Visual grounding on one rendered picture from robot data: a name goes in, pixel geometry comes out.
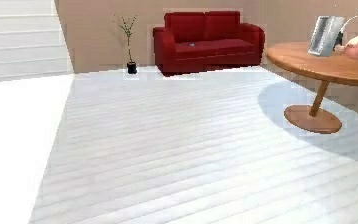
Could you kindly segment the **house plant in black pot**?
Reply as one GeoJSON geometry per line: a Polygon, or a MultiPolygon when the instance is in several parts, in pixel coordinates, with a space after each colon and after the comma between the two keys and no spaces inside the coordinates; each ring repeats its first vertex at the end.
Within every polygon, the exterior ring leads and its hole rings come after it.
{"type": "Polygon", "coordinates": [[[136,62],[133,60],[132,56],[132,47],[131,47],[131,37],[133,35],[133,26],[136,21],[136,16],[132,16],[129,19],[126,19],[124,16],[120,17],[121,23],[119,27],[124,32],[126,36],[126,46],[127,46],[127,58],[128,61],[126,63],[127,73],[128,74],[136,74],[137,73],[137,65],[136,62]]]}

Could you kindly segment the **red sofa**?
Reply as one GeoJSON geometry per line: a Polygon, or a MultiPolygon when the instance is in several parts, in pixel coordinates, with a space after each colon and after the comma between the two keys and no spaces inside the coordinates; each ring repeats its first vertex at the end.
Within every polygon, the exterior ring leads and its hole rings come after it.
{"type": "Polygon", "coordinates": [[[153,40],[155,65],[166,77],[261,63],[265,32],[242,23],[238,11],[172,12],[164,22],[153,40]]]}

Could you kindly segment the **pink peach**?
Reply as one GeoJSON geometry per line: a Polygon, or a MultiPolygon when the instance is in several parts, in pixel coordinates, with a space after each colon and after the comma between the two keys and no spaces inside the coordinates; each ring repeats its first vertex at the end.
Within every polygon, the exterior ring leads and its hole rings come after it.
{"type": "Polygon", "coordinates": [[[358,36],[349,40],[345,45],[336,45],[334,50],[350,58],[358,59],[358,36]]]}

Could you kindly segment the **round wooden pedestal table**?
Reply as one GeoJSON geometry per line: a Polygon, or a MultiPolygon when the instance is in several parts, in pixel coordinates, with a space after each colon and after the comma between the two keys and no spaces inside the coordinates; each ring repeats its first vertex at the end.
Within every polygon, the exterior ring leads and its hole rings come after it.
{"type": "Polygon", "coordinates": [[[358,59],[334,52],[330,57],[308,54],[307,42],[277,43],[266,49],[267,59],[283,70],[320,81],[312,105],[290,105],[284,110],[285,119],[303,130],[320,134],[338,132],[341,121],[321,108],[330,83],[358,87],[358,59]]]}

